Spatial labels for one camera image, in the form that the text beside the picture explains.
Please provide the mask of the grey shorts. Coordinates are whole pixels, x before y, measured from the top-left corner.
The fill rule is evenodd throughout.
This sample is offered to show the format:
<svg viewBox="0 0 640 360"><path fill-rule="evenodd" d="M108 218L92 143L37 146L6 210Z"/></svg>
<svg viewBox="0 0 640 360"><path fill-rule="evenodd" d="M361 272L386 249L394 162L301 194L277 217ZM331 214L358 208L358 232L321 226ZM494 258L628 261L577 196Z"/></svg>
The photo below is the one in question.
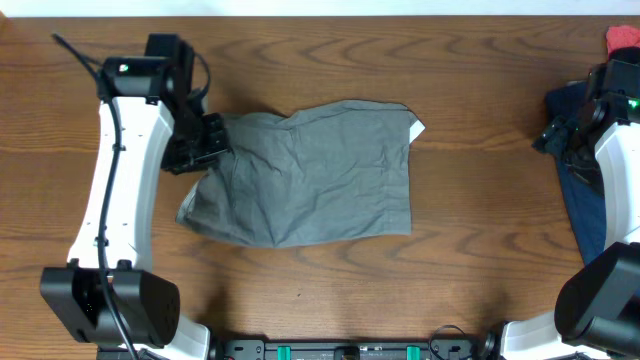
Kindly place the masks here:
<svg viewBox="0 0 640 360"><path fill-rule="evenodd" d="M409 150L425 127L408 107L344 100L223 119L231 150L186 195L178 224L259 248L410 234Z"/></svg>

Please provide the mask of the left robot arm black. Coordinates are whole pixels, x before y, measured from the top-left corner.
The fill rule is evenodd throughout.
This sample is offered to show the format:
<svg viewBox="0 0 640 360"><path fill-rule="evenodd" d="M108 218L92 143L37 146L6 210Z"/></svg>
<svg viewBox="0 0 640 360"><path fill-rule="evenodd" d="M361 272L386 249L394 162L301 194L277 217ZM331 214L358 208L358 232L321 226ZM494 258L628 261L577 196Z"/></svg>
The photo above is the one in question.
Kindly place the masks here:
<svg viewBox="0 0 640 360"><path fill-rule="evenodd" d="M178 287L153 272L151 227L161 172L215 165L229 148L223 119L192 85L201 56L153 33L140 56L78 61L100 101L100 143L81 228L66 263L43 270L42 298L100 359L217 359L210 329L181 311Z"/></svg>

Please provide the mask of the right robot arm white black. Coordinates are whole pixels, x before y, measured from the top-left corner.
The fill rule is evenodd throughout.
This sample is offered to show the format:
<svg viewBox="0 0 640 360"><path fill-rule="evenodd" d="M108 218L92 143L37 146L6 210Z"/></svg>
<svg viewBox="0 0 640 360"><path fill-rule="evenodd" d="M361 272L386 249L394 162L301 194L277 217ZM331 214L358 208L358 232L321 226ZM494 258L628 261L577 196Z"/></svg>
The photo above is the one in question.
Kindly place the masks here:
<svg viewBox="0 0 640 360"><path fill-rule="evenodd" d="M546 95L548 125L532 146L555 158L577 240L597 250L552 311L505 323L490 359L639 356L639 51L617 50L586 80Z"/></svg>

